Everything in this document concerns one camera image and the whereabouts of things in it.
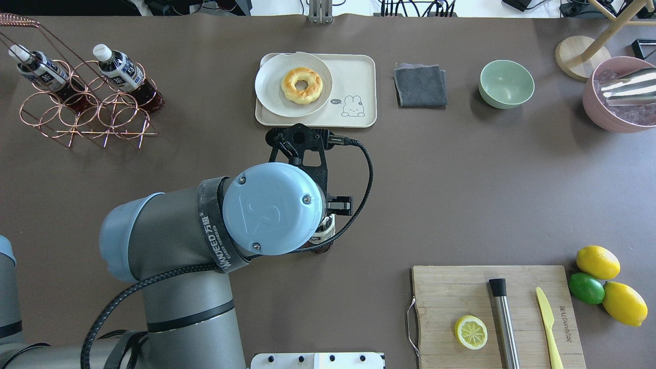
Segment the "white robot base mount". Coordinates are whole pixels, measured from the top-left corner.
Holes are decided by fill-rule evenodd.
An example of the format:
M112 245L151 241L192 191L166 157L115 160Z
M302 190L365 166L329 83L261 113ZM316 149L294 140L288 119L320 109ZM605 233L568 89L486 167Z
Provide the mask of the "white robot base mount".
M373 351L260 353L250 368L385 368L383 353Z

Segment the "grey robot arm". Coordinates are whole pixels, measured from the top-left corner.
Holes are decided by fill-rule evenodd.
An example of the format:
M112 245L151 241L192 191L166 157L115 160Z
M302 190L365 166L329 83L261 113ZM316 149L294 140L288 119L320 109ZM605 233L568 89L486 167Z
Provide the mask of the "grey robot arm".
M156 192L114 208L100 253L129 287L80 347L27 344L16 257L2 237L2 368L246 368L229 273L262 255L323 252L366 204L374 169L363 143L303 124L265 136L270 160L236 177ZM325 151L358 147L368 165L359 207L326 191Z

